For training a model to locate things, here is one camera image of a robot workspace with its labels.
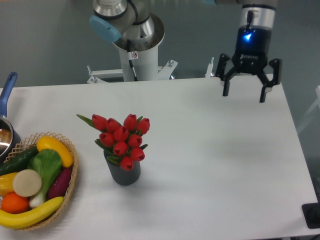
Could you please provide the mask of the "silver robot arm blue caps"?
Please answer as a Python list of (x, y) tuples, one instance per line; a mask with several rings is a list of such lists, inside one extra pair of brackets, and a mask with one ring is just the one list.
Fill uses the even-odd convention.
[[(275, 0), (241, 0), (240, 24), (233, 56), (221, 54), (217, 67), (208, 65), (206, 77), (216, 76), (229, 93), (231, 79), (239, 74), (257, 76), (262, 84), (260, 102), (281, 82), (282, 62), (268, 60), (277, 8)], [(126, 82), (168, 80), (177, 62), (158, 65), (158, 47), (164, 39), (163, 22), (150, 11), (147, 0), (95, 0), (89, 24), (120, 55), (121, 74)]]

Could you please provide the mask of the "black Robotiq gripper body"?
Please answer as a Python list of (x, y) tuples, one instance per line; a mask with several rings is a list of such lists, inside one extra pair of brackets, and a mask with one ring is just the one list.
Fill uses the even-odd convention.
[(240, 27), (237, 32), (235, 52), (231, 61), (237, 73), (252, 74), (256, 71), (252, 66), (263, 70), (268, 63), (268, 52), (272, 31), (264, 28)]

